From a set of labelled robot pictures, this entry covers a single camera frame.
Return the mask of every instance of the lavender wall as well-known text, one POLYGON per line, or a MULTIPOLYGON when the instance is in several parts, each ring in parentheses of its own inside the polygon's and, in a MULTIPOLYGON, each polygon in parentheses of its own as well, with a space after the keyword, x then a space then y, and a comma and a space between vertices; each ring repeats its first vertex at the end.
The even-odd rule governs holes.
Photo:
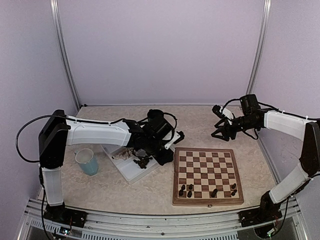
MULTIPOLYGON (((38 166, 18 157, 15 136, 27 121, 55 109, 74 114, 49 1, 2 0, 0 7, 0 235, 13 239, 29 197, 40 188, 38 166)), ((38 158, 44 122, 30 126, 20 146, 38 158)))
MULTIPOLYGON (((273 1, 254 93, 287 112, 320 116, 320 1, 273 1)), ((275 131, 261 139, 283 179, 298 163, 302 143, 275 131)), ((297 195, 310 239, 320 236, 320 178, 297 195)))
POLYGON ((263 0, 59 1, 81 102, 212 104, 245 94, 263 0))

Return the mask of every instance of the wooden chessboard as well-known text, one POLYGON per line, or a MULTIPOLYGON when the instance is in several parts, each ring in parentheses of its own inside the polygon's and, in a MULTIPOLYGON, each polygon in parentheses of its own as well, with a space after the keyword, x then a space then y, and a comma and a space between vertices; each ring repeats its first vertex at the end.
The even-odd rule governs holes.
POLYGON ((173 205, 231 206, 244 203, 238 167, 232 149, 176 147, 174 154, 173 205), (189 185, 192 196, 187 197, 189 185), (231 186, 237 192, 231 195, 231 186), (185 185, 183 195, 179 190, 185 185), (218 192, 211 197, 214 189, 218 192))

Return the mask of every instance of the speckled table surface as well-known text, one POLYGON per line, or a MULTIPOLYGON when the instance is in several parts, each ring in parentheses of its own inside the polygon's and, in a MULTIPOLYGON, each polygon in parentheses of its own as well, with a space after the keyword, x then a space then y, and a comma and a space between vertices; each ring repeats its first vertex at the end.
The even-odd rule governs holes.
MULTIPOLYGON (((142 179, 129 185, 100 145, 68 146, 61 170, 64 201, 67 206, 128 214, 173 215, 210 213, 256 206, 262 194, 274 185, 274 179, 258 143, 243 133, 229 142, 211 137, 219 120, 212 106, 98 106, 83 107, 77 117, 114 121, 119 118, 143 119, 149 109, 161 109, 178 119, 178 131, 185 139, 179 147, 233 149, 242 184, 244 203, 234 206, 173 206, 174 163, 160 166, 142 179), (97 156, 99 170, 94 176, 82 172, 75 162, 76 150, 91 148, 97 156)), ((230 107, 236 116, 238 107, 230 107)))

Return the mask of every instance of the chess piece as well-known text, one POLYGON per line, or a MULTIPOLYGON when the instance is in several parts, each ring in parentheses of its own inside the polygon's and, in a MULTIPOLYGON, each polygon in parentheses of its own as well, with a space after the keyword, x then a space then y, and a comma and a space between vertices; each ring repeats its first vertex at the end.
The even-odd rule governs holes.
POLYGON ((211 197, 214 198, 217 195, 218 189, 213 190, 211 197))
POLYGON ((231 196, 236 195, 236 193, 237 193, 237 189, 233 190, 233 192, 231 193, 231 196))

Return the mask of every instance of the cup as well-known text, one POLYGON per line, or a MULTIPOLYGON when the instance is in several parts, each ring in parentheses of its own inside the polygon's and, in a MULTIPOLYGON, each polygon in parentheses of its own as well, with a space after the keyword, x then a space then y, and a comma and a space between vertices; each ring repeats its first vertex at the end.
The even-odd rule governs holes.
POLYGON ((94 152, 89 148, 75 152, 75 161, 85 174, 93 176, 98 172, 98 162, 94 152))

